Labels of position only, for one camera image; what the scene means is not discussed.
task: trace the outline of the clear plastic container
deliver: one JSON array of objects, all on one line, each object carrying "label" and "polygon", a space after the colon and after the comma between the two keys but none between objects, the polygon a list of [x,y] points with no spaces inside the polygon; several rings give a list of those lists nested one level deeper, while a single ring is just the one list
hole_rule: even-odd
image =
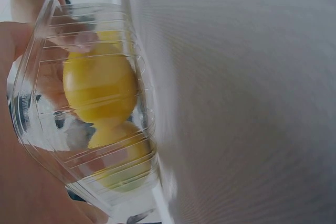
[{"label": "clear plastic container", "polygon": [[[78,24],[84,25],[86,31],[77,31]],[[76,45],[58,46],[51,42],[66,41],[67,36],[87,32],[97,33],[99,37],[87,45],[94,44],[95,48],[104,44],[117,48],[116,51],[71,58],[65,48]],[[130,67],[131,71],[128,69],[125,75],[127,78],[134,75],[134,92],[126,89],[118,93],[119,83],[116,92],[108,92],[113,85],[91,76],[90,87],[81,90],[74,81],[72,88],[76,90],[65,94],[63,82],[70,78],[67,81],[71,83],[74,78],[65,76],[68,66],[68,74],[74,62],[87,67],[83,72],[89,73],[95,64],[106,61],[103,65],[108,66],[111,58]],[[91,100],[88,90],[96,92]],[[134,104],[128,106],[128,103],[125,109],[122,106],[125,99]],[[133,204],[137,200],[137,209],[134,212],[128,209],[129,216],[150,212],[155,208],[154,199],[145,202],[142,197],[160,184],[152,107],[150,79],[126,13],[115,5],[60,6],[57,0],[46,0],[22,57],[12,95],[14,128],[27,151],[68,188],[111,216],[126,202]],[[90,120],[97,117],[99,123]]]}]

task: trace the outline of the gray surface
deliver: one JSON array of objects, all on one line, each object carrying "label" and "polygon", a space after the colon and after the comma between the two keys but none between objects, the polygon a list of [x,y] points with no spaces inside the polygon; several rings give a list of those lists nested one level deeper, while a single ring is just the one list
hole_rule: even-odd
[{"label": "gray surface", "polygon": [[336,223],[336,0],[130,0],[176,223]]}]

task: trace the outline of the hand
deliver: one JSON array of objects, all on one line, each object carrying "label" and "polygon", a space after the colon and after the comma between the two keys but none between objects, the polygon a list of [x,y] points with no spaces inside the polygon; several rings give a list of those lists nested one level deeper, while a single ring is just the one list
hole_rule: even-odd
[{"label": "hand", "polygon": [[[58,0],[60,4],[65,4],[64,0]],[[38,14],[43,6],[45,0],[10,0],[13,21],[20,23],[36,22]],[[48,50],[45,54],[45,60],[55,60],[60,58],[67,58],[68,51],[87,52],[91,49],[91,44],[87,42],[94,42],[98,40],[96,33],[87,31],[87,26],[75,22],[71,17],[65,16],[62,10],[56,10],[54,15],[58,15],[56,19],[57,24],[69,24],[67,26],[57,26],[53,30],[48,28],[49,35],[54,35],[52,39],[47,41],[48,45],[59,45]],[[62,36],[62,34],[71,33],[71,35]],[[68,106],[68,101],[64,96],[63,83],[62,83],[62,64],[45,64],[40,69],[40,77],[38,80],[38,89],[47,97],[57,109]]]},{"label": "hand", "polygon": [[[44,160],[54,163],[54,175],[38,164],[18,143],[6,99],[6,79],[12,62],[25,50],[31,26],[0,23],[0,216],[2,223],[60,224],[106,223],[101,210],[85,202],[72,201],[56,176],[69,178],[52,155],[41,150]],[[92,170],[102,168],[96,163]]]}]

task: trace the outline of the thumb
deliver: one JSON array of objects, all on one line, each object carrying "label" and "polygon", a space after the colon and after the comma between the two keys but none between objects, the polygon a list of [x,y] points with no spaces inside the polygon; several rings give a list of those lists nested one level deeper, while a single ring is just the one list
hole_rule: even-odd
[{"label": "thumb", "polygon": [[66,11],[57,9],[50,24],[48,40],[69,51],[89,52],[99,39],[86,24],[73,19]]}]

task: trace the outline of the lemon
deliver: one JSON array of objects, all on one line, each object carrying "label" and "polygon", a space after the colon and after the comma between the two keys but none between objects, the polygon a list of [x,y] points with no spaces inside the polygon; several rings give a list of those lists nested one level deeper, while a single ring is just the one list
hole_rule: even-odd
[{"label": "lemon", "polygon": [[[106,39],[107,34],[100,36]],[[85,54],[71,52],[64,63],[63,84],[70,107],[81,120],[95,125],[121,124],[137,102],[133,69],[112,43],[100,42]]]},{"label": "lemon", "polygon": [[115,128],[101,125],[92,136],[89,148],[116,143],[126,151],[125,160],[118,164],[107,164],[109,170],[98,171],[94,176],[102,186],[123,193],[143,184],[151,168],[149,159],[152,150],[144,133],[130,122],[124,122]]}]

